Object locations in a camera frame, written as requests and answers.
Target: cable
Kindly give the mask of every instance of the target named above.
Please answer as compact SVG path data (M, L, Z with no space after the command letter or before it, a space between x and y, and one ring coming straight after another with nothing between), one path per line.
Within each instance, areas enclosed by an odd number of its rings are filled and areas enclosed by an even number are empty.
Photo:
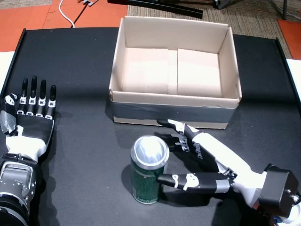
M273 0L269 0L269 1L270 1L270 3L271 3L273 6L277 7L278 9L280 9L281 12L283 12L283 9L282 9L280 6L276 5L276 3L275 3ZM293 17L295 17L296 19L301 20L301 18L298 17L298 16L295 16L295 15L290 14L290 13L286 13L286 14L287 14L288 16L293 16Z
M74 20L74 24L76 23L76 21L79 19L79 17L82 15L82 13L85 11L85 9L87 8L87 6L88 6L88 2L86 2L85 3L85 6L84 6L84 8L81 10L81 12L79 13L79 15L77 16L77 18Z
M61 5L63 3L63 0L61 0L60 5L58 6L58 9L60 11L60 13L62 14L63 17L65 17L66 20L68 20L70 22L70 24L72 24L72 27L75 28L74 22L72 22L71 19L69 19L61 10Z

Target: gray duct tape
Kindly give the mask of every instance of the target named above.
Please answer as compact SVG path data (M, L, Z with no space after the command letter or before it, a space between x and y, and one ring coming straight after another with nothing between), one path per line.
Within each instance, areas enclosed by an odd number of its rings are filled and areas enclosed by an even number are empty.
M112 115L117 118L227 123L235 108L189 107L121 103L111 101Z

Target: robotic hand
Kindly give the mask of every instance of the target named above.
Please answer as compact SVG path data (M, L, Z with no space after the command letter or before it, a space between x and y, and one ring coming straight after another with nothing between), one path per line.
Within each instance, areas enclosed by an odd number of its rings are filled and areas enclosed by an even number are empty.
M161 174L157 177L159 183L200 194L226 193L232 188L242 194L249 207L268 215L274 225L301 225L301 196L291 171L270 164L261 174L253 172L243 159L213 136L170 119L158 123L179 133L160 135L171 151L190 152L211 171Z
M38 158L46 152L54 127L56 87L51 86L46 106L46 81L37 101L34 76L27 105L27 83L24 79L17 112L16 95L1 102L0 125L8 148L0 158L0 222L5 226L28 226L30 202L42 182Z

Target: green can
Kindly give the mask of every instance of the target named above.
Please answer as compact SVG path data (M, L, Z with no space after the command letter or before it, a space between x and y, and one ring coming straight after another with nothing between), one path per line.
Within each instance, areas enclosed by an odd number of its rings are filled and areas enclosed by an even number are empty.
M143 204L153 204L160 198L162 185L156 181L164 173L169 158L168 145L159 137L143 136L131 150L133 197Z

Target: white cable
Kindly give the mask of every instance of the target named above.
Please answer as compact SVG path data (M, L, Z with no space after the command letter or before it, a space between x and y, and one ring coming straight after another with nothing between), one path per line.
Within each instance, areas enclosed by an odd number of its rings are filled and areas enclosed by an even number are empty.
M60 13L62 14L63 17L66 18L66 20L68 20L68 21L70 22L70 24L72 24L72 27L75 28L74 22L73 22L71 19L69 19L69 18L62 12L62 10L61 10L61 5L62 5L62 3L63 3L63 0L61 0L60 5L58 6L58 9L59 9Z

